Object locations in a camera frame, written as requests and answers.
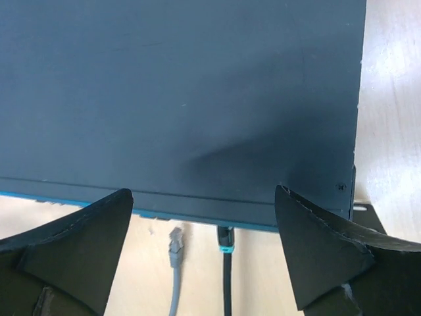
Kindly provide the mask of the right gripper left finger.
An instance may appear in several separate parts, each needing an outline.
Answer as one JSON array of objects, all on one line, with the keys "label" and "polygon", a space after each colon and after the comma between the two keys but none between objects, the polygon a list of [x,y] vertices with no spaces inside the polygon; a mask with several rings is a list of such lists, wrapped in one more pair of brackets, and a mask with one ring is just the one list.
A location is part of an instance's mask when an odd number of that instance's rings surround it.
[{"label": "right gripper left finger", "polygon": [[1,240],[2,315],[103,315],[132,214],[121,189]]}]

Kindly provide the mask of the teal network switch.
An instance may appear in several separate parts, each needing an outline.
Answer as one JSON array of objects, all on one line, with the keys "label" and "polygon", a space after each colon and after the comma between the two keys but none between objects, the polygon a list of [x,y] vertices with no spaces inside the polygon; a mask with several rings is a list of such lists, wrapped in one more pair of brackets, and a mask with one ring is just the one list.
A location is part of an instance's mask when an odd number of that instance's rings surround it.
[{"label": "teal network switch", "polygon": [[275,230],[349,218],[365,1],[2,1],[1,193]]}]

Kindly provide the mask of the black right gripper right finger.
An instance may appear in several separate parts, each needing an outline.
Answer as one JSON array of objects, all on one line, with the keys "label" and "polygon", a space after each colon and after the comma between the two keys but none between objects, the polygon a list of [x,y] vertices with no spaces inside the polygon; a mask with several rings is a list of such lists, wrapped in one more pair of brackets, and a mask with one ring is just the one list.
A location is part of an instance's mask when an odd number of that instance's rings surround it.
[{"label": "black right gripper right finger", "polygon": [[275,213],[305,315],[419,315],[420,244],[366,228],[277,186]]}]

